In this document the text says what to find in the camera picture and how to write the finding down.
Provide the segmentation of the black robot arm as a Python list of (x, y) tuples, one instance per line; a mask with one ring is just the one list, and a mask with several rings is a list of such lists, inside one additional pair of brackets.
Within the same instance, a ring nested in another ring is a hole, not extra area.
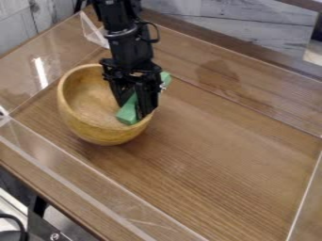
[(137, 97), (135, 116), (141, 120), (159, 106), (162, 67), (152, 59), (160, 31), (139, 16), (140, 0), (92, 0), (92, 6), (111, 50), (111, 57), (99, 61), (103, 79), (120, 107)]

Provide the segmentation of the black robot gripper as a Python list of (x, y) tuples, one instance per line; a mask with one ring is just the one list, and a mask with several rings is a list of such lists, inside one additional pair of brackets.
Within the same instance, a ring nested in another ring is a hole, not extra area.
[(151, 38), (149, 22), (104, 23), (111, 57), (100, 60), (103, 76), (109, 82), (117, 105), (136, 93), (136, 114), (144, 119), (159, 106), (162, 67), (153, 61), (153, 47), (160, 38)]

